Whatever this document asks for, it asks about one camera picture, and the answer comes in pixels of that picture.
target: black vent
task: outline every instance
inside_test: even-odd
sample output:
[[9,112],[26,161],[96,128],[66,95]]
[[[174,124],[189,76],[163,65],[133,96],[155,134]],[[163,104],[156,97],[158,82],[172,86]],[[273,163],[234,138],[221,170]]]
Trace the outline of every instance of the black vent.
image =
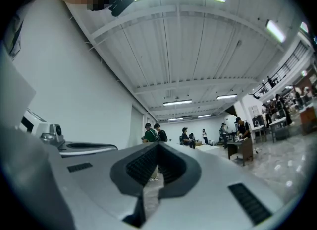
[[73,166],[69,166],[68,171],[72,172],[76,172],[76,171],[81,171],[82,169],[87,169],[92,167],[93,165],[91,165],[89,162],[86,163],[82,163],[82,164],[78,164],[78,165],[73,165]]
[[243,184],[231,185],[228,188],[255,225],[272,215]]

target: floor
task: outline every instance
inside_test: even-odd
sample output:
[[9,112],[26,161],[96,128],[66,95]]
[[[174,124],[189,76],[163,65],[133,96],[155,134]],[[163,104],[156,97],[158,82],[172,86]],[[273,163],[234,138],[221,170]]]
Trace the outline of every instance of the floor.
[[[267,142],[254,144],[254,160],[246,162],[244,166],[263,180],[284,203],[304,191],[317,159],[317,132],[302,136],[300,126],[295,124],[290,128],[290,133],[291,137],[285,140],[272,143],[271,135],[268,135]],[[220,156],[228,159],[227,150],[221,148]],[[241,159],[233,157],[231,160],[243,167]],[[159,205],[158,191],[163,183],[163,176],[160,174],[158,181],[149,182],[144,188],[147,218]]]

